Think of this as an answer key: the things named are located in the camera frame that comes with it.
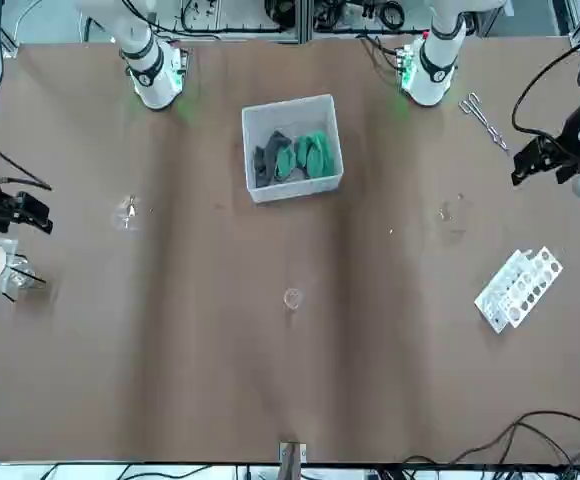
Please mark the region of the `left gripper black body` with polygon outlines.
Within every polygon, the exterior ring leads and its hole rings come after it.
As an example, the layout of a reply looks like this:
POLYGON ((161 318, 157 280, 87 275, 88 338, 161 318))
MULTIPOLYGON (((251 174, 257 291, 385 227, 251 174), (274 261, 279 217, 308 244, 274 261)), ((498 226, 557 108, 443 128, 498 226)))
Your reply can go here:
POLYGON ((546 141, 545 165, 558 173, 580 173, 580 105, 566 119, 555 140, 546 141))

